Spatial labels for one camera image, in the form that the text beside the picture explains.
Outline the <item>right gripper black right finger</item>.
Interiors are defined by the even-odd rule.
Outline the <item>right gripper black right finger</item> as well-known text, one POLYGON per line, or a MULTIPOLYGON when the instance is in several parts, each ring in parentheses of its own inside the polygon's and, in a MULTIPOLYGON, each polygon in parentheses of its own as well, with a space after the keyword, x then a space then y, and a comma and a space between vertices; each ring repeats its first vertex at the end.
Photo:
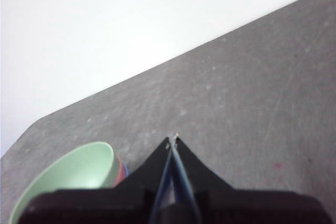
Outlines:
POLYGON ((292 191, 238 189, 177 137, 174 147, 203 223, 331 223, 317 199, 292 191))

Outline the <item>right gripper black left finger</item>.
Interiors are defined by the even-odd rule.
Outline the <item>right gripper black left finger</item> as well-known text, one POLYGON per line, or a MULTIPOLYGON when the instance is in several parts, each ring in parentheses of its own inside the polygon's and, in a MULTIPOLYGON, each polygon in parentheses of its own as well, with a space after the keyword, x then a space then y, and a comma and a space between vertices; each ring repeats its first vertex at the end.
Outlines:
POLYGON ((114 187, 64 188, 31 198, 19 223, 149 223, 169 182, 169 138, 145 162, 114 187))

